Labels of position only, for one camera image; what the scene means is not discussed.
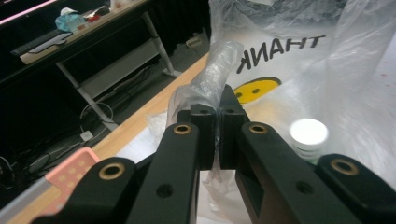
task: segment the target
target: red object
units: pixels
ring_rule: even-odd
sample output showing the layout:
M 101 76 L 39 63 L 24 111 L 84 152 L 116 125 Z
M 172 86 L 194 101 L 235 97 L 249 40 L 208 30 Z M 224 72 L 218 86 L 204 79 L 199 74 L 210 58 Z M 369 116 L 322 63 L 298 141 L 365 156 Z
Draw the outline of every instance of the red object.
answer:
M 100 19 L 100 16 L 99 15 L 95 15 L 95 16 L 89 17 L 88 18 L 88 22 L 97 21 L 99 19 Z
M 53 215 L 61 211 L 79 180 L 99 161 L 92 149 L 84 147 L 47 173 L 47 181 L 60 190 L 61 195 L 41 215 Z

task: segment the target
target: smiley face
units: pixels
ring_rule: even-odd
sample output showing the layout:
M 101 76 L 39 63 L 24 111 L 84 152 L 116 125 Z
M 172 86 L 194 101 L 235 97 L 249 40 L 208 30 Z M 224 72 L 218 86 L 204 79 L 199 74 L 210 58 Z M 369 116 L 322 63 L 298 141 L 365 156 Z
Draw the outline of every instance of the smiley face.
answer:
M 260 77 L 253 79 L 236 88 L 233 92 L 239 101 L 239 104 L 252 102 L 265 93 L 273 90 L 281 84 L 279 78 L 276 77 Z

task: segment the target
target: dark background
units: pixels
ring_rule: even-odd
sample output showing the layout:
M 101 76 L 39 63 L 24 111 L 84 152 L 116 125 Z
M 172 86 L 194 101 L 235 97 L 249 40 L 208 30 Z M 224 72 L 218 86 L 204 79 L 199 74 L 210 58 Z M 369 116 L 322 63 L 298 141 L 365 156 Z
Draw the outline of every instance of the dark background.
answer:
M 13 0 L 0 5 L 0 18 L 25 10 L 43 0 Z M 64 7 L 84 13 L 108 4 L 103 0 L 61 0 L 28 17 L 0 26 L 0 82 L 18 74 L 25 65 L 10 52 L 56 29 L 55 19 Z M 193 33 L 209 31 L 207 0 L 162 0 L 148 13 L 166 51 Z M 142 20 L 134 21 L 110 38 L 92 46 L 64 64 L 79 82 L 93 76 L 149 38 Z M 16 161 L 19 155 L 49 138 L 62 136 L 79 125 L 79 113 L 87 104 L 55 65 L 14 78 L 0 88 L 0 156 Z

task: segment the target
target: pink object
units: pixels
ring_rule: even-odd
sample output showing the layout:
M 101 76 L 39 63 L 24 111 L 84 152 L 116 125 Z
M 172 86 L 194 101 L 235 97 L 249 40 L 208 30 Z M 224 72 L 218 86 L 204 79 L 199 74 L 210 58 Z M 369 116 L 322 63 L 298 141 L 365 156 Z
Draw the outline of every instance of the pink object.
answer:
M 15 19 L 17 19 L 17 18 L 19 18 L 19 17 L 25 16 L 26 14 L 28 14 L 28 13 L 30 13 L 30 12 L 33 12 L 33 11 L 35 11 L 35 10 L 38 10 L 39 8 L 44 7 L 44 6 L 49 5 L 49 4 L 51 4 L 51 3 L 54 3 L 54 2 L 56 2 L 56 0 L 49 0 L 49 1 L 45 2 L 45 3 L 42 3 L 42 4 L 40 4 L 40 5 L 37 5 L 37 6 L 35 6 L 35 7 L 31 7 L 31 8 L 29 8 L 29 9 L 26 9 L 26 10 L 24 10 L 23 12 L 20 12 L 20 13 L 18 13 L 18 14 L 15 14 L 15 15 L 13 15 L 13 16 L 10 16 L 10 17 L 8 17 L 8 18 L 6 18 L 6 19 L 3 19 L 2 21 L 0 21 L 0 25 L 6 23 L 6 22 L 8 22 L 8 21 L 15 20 Z
M 61 191 L 61 195 L 54 200 L 40 216 L 58 213 L 66 204 L 79 180 L 93 167 L 99 158 L 88 147 L 73 153 L 69 158 L 46 174 L 46 179 Z

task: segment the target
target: black fabric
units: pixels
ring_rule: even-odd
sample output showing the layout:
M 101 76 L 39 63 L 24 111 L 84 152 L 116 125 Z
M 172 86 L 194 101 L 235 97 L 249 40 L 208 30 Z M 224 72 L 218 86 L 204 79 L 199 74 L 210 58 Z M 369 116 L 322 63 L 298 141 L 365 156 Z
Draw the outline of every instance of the black fabric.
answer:
M 201 16 L 202 24 L 206 31 L 207 38 L 210 40 L 210 36 L 212 36 L 212 28 L 210 26 L 210 8 L 209 8 L 208 0 L 198 0 L 197 4 L 201 14 L 200 16 Z
M 9 148 L 17 151 L 79 125 L 79 111 L 60 94 L 65 88 L 55 78 L 60 75 L 51 69 L 0 90 L 0 138 Z M 4 154 L 9 153 L 1 148 Z
M 195 0 L 161 1 L 148 13 L 169 54 L 204 26 Z

